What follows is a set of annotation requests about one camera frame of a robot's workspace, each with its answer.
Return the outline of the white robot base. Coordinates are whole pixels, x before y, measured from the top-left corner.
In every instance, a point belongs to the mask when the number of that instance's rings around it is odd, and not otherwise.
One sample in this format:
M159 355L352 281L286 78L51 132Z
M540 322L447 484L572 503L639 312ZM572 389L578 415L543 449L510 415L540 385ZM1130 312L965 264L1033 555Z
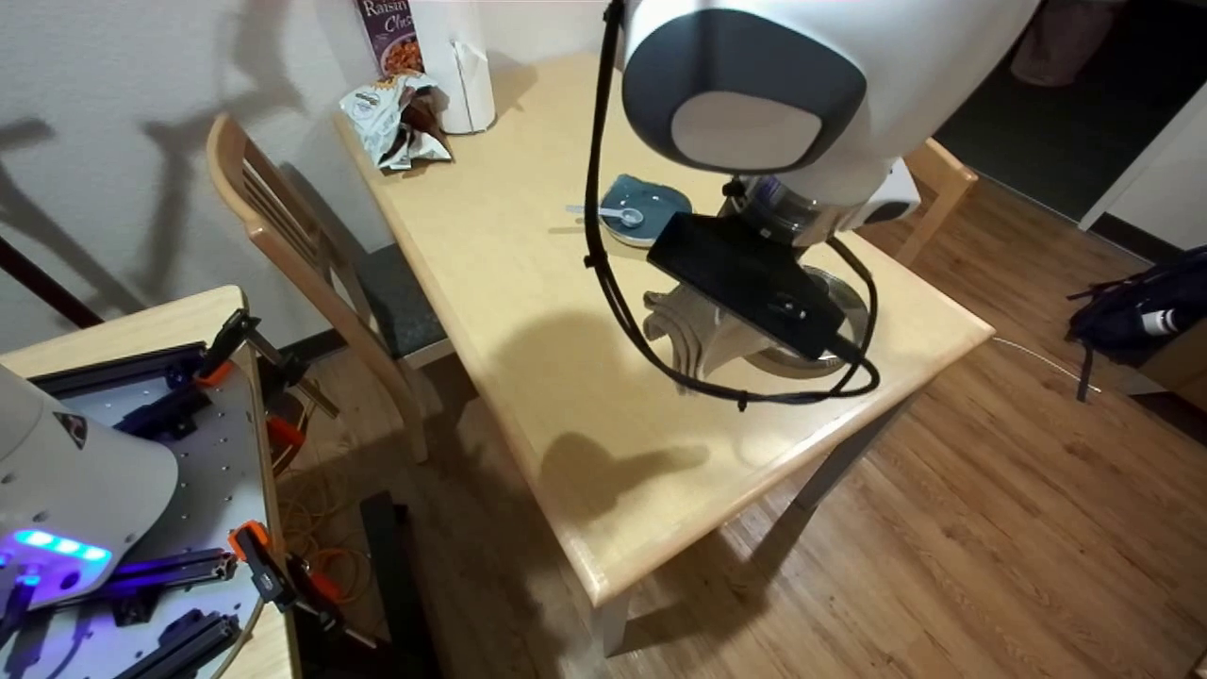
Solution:
M178 455L0 369L0 584L31 606L84 599L159 525Z

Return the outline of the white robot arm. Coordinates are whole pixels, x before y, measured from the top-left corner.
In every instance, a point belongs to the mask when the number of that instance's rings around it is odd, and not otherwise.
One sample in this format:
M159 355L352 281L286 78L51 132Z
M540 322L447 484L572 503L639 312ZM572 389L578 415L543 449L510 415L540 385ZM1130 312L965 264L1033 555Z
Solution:
M1039 0L627 0L622 112L655 154L744 181L760 237L853 225L1007 57Z

